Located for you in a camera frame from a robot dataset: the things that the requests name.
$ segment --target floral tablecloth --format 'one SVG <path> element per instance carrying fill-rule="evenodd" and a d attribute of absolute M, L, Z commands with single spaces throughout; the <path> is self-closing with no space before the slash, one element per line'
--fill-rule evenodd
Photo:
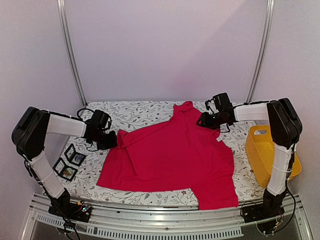
<path fill-rule="evenodd" d="M 111 130 L 116 132 L 119 129 L 131 132 L 133 130 L 161 123 L 170 119 L 173 115 L 173 105 L 181 105 L 180 101 L 101 101 L 91 102 L 89 109 L 102 110 L 112 117 Z M 193 102 L 194 107 L 204 112 L 203 102 Z M 92 115 L 89 111 L 83 112 L 83 119 L 86 120 Z M 263 196 L 264 189 L 261 188 L 255 178 L 250 166 L 245 143 L 247 135 L 254 122 L 238 122 L 230 127 L 231 132 L 222 133 L 224 143 L 232 148 L 234 155 L 233 182 L 239 201 L 259 199 Z M 153 206 L 197 206 L 198 201 L 191 189 L 164 192 L 130 192 L 119 191 L 96 185 L 108 150 L 89 152 L 86 147 L 89 145 L 83 138 L 70 137 L 63 152 L 70 144 L 74 144 L 75 150 L 87 155 L 81 166 L 78 168 L 62 158 L 65 162 L 78 168 L 75 178 L 67 181 L 58 177 L 63 186 L 70 192 L 71 196 L 86 198 L 93 201 L 107 201 L 123 204 L 153 205 Z"/>

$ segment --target orange container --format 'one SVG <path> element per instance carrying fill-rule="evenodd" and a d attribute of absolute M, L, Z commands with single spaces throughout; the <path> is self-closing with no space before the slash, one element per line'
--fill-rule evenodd
<path fill-rule="evenodd" d="M 257 125 L 250 128 L 245 142 L 245 151 L 258 184 L 266 188 L 270 181 L 275 156 L 275 143 L 272 140 L 269 125 Z M 301 169 L 301 163 L 295 154 L 289 180 L 301 173 Z"/>

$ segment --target wall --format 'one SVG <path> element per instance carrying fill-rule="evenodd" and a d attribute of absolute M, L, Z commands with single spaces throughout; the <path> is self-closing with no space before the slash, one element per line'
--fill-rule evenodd
<path fill-rule="evenodd" d="M 0 239 L 17 240 L 38 185 L 11 142 L 27 107 L 75 114 L 80 101 L 73 82 L 56 1 L 0 2 Z M 53 163 L 65 137 L 50 136 Z"/>
<path fill-rule="evenodd" d="M 267 1 L 68 0 L 88 101 L 245 101 Z"/>
<path fill-rule="evenodd" d="M 320 235 L 320 2 L 276 1 L 254 100 L 288 97 L 303 125 L 297 190 L 315 239 Z"/>

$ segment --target robotic arm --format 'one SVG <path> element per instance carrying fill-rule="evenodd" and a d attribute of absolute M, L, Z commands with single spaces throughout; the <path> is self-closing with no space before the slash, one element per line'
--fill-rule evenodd
<path fill-rule="evenodd" d="M 269 121 L 275 153 L 272 175 L 263 194 L 263 204 L 243 208 L 246 222 L 283 214 L 282 201 L 286 195 L 287 179 L 295 160 L 296 144 L 302 132 L 300 119 L 288 98 L 278 101 L 252 102 L 233 106 L 227 93 L 220 93 L 205 102 L 208 112 L 201 114 L 197 124 L 219 130 L 240 121 Z"/>
<path fill-rule="evenodd" d="M 86 139 L 97 148 L 106 150 L 117 146 L 114 131 L 106 133 L 111 125 L 110 116 L 100 110 L 94 111 L 91 119 L 78 118 L 29 107 L 12 132 L 12 141 L 17 152 L 23 156 L 30 176 L 43 187 L 51 201 L 49 213 L 82 222 L 88 222 L 91 209 L 70 202 L 69 192 L 62 186 L 51 168 L 44 152 L 47 134 L 62 134 Z"/>

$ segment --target pink fabric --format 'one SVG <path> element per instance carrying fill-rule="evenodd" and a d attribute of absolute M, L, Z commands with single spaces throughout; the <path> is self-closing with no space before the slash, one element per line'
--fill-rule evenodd
<path fill-rule="evenodd" d="M 132 192 L 191 188 L 200 210 L 237 207 L 231 149 L 217 141 L 218 131 L 196 125 L 201 113 L 191 101 L 173 110 L 169 121 L 119 130 L 97 185 Z"/>

